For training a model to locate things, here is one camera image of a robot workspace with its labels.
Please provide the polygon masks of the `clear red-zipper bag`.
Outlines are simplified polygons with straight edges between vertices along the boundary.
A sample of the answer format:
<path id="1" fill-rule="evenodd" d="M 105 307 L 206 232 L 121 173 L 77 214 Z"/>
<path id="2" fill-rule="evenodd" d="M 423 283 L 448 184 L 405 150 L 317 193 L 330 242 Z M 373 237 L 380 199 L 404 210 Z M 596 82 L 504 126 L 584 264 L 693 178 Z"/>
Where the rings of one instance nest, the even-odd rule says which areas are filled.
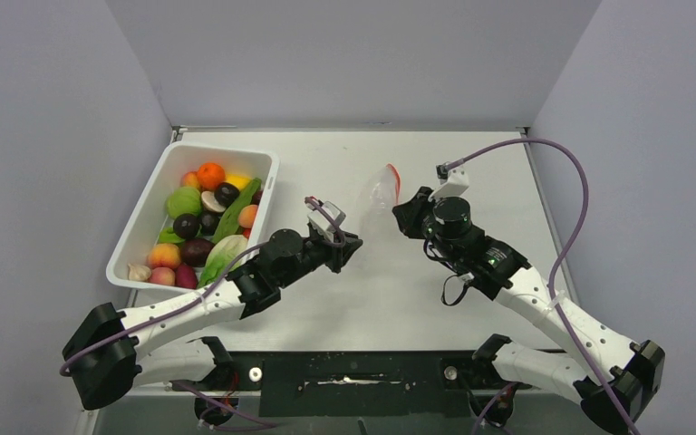
<path id="1" fill-rule="evenodd" d="M 388 163 L 365 183 L 357 200 L 359 234 L 367 240 L 384 237 L 393 230 L 392 209 L 399 203 L 401 177 L 394 165 Z"/>

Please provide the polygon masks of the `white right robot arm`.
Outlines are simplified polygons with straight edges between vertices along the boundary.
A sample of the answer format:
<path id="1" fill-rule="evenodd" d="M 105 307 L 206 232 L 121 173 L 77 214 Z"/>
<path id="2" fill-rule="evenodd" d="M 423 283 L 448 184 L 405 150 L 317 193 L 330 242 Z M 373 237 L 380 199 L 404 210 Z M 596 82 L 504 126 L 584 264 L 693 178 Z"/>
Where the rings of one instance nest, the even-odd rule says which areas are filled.
<path id="1" fill-rule="evenodd" d="M 466 199 L 432 200 L 431 193 L 422 187 L 393 207 L 402 234 L 433 248 L 437 261 L 466 288 L 519 314 L 562 350 L 547 353 L 493 334 L 474 354 L 477 381 L 488 387 L 518 382 L 552 392 L 578 404 L 601 430 L 628 433 L 660 390 L 663 348 L 617 333 L 551 290 L 515 248 L 472 223 Z"/>

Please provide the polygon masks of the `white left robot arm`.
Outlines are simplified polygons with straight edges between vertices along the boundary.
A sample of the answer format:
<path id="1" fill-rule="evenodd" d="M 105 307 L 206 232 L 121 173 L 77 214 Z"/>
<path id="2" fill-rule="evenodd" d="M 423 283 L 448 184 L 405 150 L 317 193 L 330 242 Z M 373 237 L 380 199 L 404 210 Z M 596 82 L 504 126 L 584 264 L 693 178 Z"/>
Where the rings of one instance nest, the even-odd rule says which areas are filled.
<path id="1" fill-rule="evenodd" d="M 60 373 L 72 379 L 87 411 L 113 404 L 148 377 L 185 380 L 186 373 L 175 373 L 176 364 L 171 374 L 157 373 L 145 366 L 145 358 L 213 324 L 265 311 L 280 301 L 282 289 L 321 266 L 340 273 L 362 246 L 353 233 L 332 243 L 314 228 L 306 237 L 280 229 L 235 256 L 215 282 L 197 292 L 123 310 L 111 303 L 97 305 L 63 347 Z"/>

